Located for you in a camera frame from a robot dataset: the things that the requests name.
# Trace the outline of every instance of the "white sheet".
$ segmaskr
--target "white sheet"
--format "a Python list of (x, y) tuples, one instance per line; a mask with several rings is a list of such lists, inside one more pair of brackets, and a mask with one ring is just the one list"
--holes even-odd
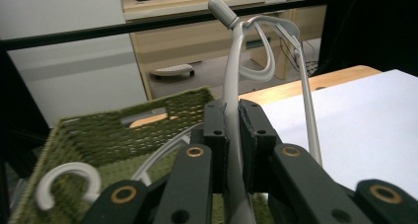
[[(323, 167), (351, 189), (380, 179), (418, 198), (418, 78), (392, 70), (313, 92)], [(308, 150), (302, 96), (263, 106), (285, 143)]]

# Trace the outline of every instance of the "green wicker basket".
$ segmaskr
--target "green wicker basket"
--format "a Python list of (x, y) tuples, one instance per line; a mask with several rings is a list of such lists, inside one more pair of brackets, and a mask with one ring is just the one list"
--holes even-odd
[[(54, 207), (48, 211), (37, 208), (35, 188), (48, 171), (68, 162), (88, 163), (99, 171), (102, 190), (115, 182), (130, 179), (152, 152), (179, 132), (203, 122), (204, 105), (211, 101), (210, 91), (199, 88), (120, 111), (60, 119), (48, 137), (10, 223), (80, 223), (90, 207), (82, 200), (87, 187), (83, 178), (59, 177), (51, 190)], [(133, 128), (123, 122), (136, 114), (160, 108), (167, 113), (161, 120)], [(151, 180), (167, 174), (174, 157), (172, 154), (155, 165), (148, 173)], [(213, 202), (213, 223), (222, 223), (222, 197), (215, 195)]]

